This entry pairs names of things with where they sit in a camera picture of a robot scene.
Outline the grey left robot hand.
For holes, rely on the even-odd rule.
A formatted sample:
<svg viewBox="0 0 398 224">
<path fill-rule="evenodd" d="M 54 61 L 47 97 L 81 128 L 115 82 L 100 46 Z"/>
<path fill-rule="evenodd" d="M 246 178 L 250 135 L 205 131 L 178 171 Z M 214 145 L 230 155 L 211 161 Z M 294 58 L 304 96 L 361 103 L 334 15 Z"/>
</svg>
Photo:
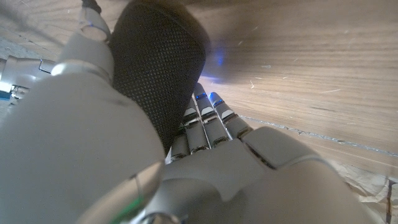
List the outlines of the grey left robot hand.
<svg viewBox="0 0 398 224">
<path fill-rule="evenodd" d="M 371 223 L 336 170 L 252 129 L 198 78 L 208 36 L 177 1 L 95 1 L 56 61 L 1 60 L 2 223 Z"/>
</svg>

